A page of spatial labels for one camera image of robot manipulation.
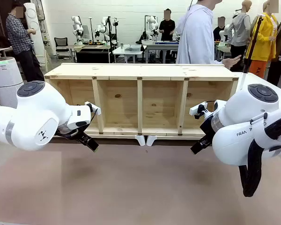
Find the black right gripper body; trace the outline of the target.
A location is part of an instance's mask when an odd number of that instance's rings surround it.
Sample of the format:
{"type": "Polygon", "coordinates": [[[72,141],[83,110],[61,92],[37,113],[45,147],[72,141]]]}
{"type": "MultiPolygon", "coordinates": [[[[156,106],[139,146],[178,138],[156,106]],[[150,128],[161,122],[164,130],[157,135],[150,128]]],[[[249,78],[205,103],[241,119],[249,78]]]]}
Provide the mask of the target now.
{"type": "Polygon", "coordinates": [[[200,125],[200,129],[204,132],[203,140],[212,141],[214,137],[214,130],[211,126],[213,117],[208,117],[204,120],[204,122],[200,125]]]}

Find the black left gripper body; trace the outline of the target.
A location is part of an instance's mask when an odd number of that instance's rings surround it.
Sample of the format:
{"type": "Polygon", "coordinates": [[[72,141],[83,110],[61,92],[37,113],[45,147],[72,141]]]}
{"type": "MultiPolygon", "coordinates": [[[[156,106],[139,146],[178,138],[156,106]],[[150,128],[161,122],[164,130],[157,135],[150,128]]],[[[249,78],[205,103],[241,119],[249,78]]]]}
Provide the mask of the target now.
{"type": "Polygon", "coordinates": [[[90,137],[84,132],[88,127],[89,124],[85,122],[81,122],[82,126],[70,130],[69,132],[65,133],[65,131],[61,128],[58,128],[57,131],[55,132],[55,136],[63,137],[68,140],[77,140],[79,142],[88,142],[90,140],[90,137]]]}

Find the person's right hand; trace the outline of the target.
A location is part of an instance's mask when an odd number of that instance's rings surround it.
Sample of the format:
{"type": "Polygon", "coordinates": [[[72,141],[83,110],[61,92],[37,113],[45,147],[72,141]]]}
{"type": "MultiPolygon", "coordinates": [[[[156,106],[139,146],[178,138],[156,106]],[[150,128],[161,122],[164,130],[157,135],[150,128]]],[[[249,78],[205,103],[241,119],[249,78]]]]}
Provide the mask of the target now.
{"type": "Polygon", "coordinates": [[[222,60],[222,64],[227,68],[231,69],[235,64],[241,60],[242,55],[238,55],[235,58],[226,58],[222,60]]]}

